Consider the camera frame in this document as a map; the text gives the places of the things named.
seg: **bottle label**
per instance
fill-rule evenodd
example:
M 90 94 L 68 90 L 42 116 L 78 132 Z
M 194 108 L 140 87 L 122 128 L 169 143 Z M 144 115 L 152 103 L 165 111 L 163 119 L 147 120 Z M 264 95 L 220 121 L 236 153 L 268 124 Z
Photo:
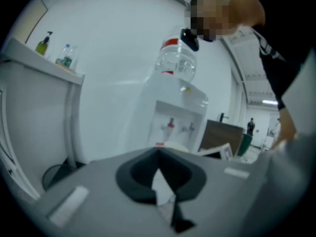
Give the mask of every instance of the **bottle label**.
M 65 57 L 63 63 L 67 68 L 69 68 L 72 61 L 73 60 L 71 58 Z
M 178 44 L 178 39 L 168 39 L 167 41 L 165 41 L 162 46 L 161 49 L 162 50 L 164 47 L 168 46 L 168 45 L 177 45 Z

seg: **plastic bottle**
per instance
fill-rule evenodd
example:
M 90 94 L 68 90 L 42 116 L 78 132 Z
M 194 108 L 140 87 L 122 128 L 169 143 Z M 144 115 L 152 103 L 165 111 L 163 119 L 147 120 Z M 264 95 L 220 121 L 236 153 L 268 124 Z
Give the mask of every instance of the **plastic bottle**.
M 45 55 L 45 52 L 47 50 L 48 44 L 49 44 L 49 36 L 52 34 L 53 32 L 48 32 L 48 36 L 46 36 L 44 38 L 44 40 L 40 41 L 38 43 L 38 45 L 35 48 L 35 51 L 41 55 Z
M 163 41 L 155 70 L 175 75 L 191 82 L 196 73 L 198 40 L 185 27 L 174 27 Z
M 70 67 L 74 57 L 75 57 L 75 54 L 76 54 L 76 46 L 72 46 L 68 52 L 68 54 L 66 54 L 64 60 L 63 60 L 63 64 L 64 66 L 66 66 L 67 68 Z
M 63 63 L 65 56 L 68 54 L 68 52 L 70 51 L 70 45 L 66 44 L 66 46 L 64 47 L 64 49 L 60 52 L 58 58 L 56 59 L 56 64 L 58 63 Z

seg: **fluorescent light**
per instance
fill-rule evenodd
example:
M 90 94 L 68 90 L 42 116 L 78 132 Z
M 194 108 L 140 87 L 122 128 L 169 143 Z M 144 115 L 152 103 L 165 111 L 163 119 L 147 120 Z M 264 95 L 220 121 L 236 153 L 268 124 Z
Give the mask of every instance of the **fluorescent light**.
M 268 104 L 268 105 L 277 105 L 278 102 L 277 101 L 273 101 L 273 100 L 262 100 L 263 104 Z

